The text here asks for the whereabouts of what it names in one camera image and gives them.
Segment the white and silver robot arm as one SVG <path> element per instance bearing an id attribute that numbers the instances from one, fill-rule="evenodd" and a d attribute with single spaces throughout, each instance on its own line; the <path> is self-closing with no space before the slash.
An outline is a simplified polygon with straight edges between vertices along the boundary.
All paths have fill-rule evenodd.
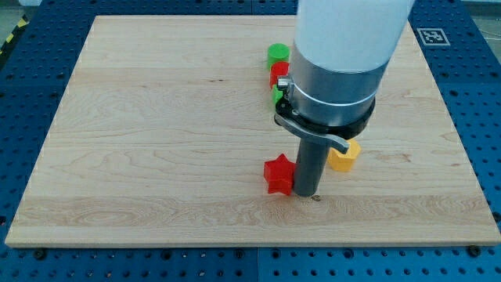
<path id="1" fill-rule="evenodd" d="M 413 0 L 308 0 L 297 4 L 289 68 L 275 121 L 302 153 L 344 153 L 366 127 Z"/>

